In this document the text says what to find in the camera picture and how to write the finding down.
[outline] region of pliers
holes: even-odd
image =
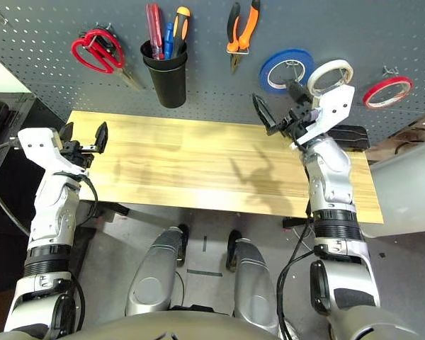
[[[241,5],[239,2],[235,2],[232,10],[229,13],[228,23],[227,23],[227,35],[228,35],[228,45],[227,53],[231,54],[231,67],[232,74],[236,71],[239,62],[241,61],[242,55],[249,54],[250,46],[250,37],[254,32],[256,23],[258,21],[258,16],[260,12],[260,0],[252,0],[252,5],[250,8],[249,19],[247,19],[246,28],[241,36],[237,37],[237,28],[239,22],[239,12],[241,11]]]

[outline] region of red tape roll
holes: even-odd
[[[402,85],[403,89],[395,94],[392,98],[381,101],[379,103],[370,102],[371,98],[374,97],[374,95],[376,95],[378,92],[397,84]],[[392,104],[401,101],[404,97],[406,97],[411,91],[413,85],[414,83],[407,76],[394,76],[393,78],[389,78],[380,83],[377,83],[374,87],[368,90],[368,92],[363,97],[363,103],[368,108],[385,108],[387,106],[391,106]]]

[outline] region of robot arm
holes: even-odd
[[[361,233],[349,180],[349,156],[326,132],[349,115],[354,88],[337,87],[323,95],[310,114],[290,116],[279,124],[257,95],[254,105],[268,135],[281,132],[302,152],[309,180],[314,225],[314,253],[310,266],[313,308],[331,325],[337,340],[418,339],[395,316],[380,309],[380,298]]]
[[[29,160],[45,169],[45,174],[36,193],[24,274],[16,284],[5,332],[20,330],[39,339],[56,339],[74,332],[76,308],[69,254],[80,181],[89,182],[87,168],[94,159],[91,152],[104,151],[107,125],[100,126],[93,146],[81,147],[71,141],[71,136],[72,125],[67,125],[64,140],[49,128],[28,128],[18,133],[17,144]]]

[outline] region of scissor handle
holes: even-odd
[[[108,39],[116,49],[118,53],[118,59],[114,58],[111,53],[96,41],[95,37],[101,36]],[[78,46],[84,47],[88,52],[90,52],[98,62],[104,66],[104,68],[97,67],[96,65],[87,62],[82,56],[77,52]],[[113,73],[113,67],[107,63],[107,60],[114,66],[119,69],[123,68],[125,64],[125,55],[123,49],[120,46],[118,40],[107,30],[101,30],[100,28],[95,28],[88,31],[83,37],[77,38],[71,45],[71,53],[74,57],[79,60],[83,65],[94,69],[97,72],[101,73]]]

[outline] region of robot leg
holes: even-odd
[[[234,317],[277,335],[276,292],[260,251],[250,240],[232,231],[227,268],[236,269]]]
[[[167,310],[174,286],[175,270],[184,260],[188,239],[185,225],[160,234],[140,264],[127,294],[126,315]]]

